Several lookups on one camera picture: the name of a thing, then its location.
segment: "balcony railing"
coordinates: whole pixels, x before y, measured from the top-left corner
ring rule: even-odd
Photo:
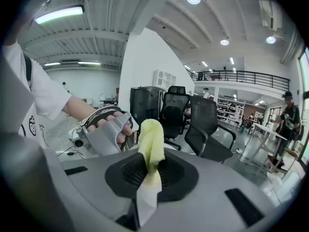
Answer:
[[[213,71],[191,73],[193,81],[232,81],[251,83],[266,87],[273,87],[283,91],[289,91],[290,79],[276,75],[246,71]]]

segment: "office chair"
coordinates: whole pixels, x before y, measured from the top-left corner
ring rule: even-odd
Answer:
[[[191,125],[184,137],[185,141],[197,156],[221,162],[232,157],[231,149],[236,140],[236,135],[218,124],[216,102],[199,96],[191,96],[190,103]],[[218,127],[232,135],[233,141],[229,148],[211,136]]]
[[[183,113],[189,101],[190,96],[186,95],[185,87],[171,86],[163,97],[159,122],[163,127],[164,142],[178,147],[178,150],[181,150],[181,146],[169,139],[175,139],[183,133],[185,127]]]

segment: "backpack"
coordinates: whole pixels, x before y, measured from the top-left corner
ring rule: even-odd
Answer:
[[[31,59],[24,53],[25,63],[26,63],[26,78],[28,81],[29,88],[31,90],[32,86],[32,62]]]

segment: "cartoon print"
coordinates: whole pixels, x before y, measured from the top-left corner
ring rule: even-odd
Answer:
[[[34,117],[31,116],[31,118],[29,119],[29,130],[32,133],[33,136],[36,135],[36,129],[35,129],[35,121],[34,121]]]

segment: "storage rack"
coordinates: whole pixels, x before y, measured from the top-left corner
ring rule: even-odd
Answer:
[[[241,118],[245,107],[245,101],[233,101],[225,98],[218,97],[217,102],[217,114],[220,121],[230,124],[231,121],[238,127],[241,125]]]

